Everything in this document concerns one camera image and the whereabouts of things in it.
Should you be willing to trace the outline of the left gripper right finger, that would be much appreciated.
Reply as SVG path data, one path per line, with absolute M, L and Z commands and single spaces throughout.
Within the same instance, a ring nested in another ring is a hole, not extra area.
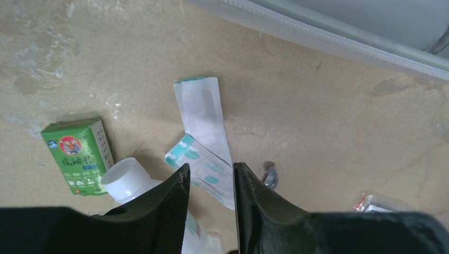
M 448 232 L 417 212 L 307 212 L 234 164 L 238 253 L 448 253 Z

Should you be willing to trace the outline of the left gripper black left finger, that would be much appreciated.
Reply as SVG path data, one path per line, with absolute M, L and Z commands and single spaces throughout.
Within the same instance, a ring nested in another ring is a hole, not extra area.
M 180 253 L 190 167 L 104 215 L 69 207 L 1 209 L 1 253 Z

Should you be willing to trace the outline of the teal bandage packet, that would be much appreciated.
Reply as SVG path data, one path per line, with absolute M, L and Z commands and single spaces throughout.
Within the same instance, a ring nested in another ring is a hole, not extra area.
M 189 164 L 192 184 L 235 209 L 233 170 L 192 136 L 185 134 L 165 155 L 165 162 L 174 169 Z

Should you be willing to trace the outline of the white paper strip packet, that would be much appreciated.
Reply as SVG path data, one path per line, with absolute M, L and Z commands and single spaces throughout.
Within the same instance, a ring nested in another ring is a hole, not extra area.
M 231 166 L 218 78 L 192 77 L 173 87 L 185 133 Z

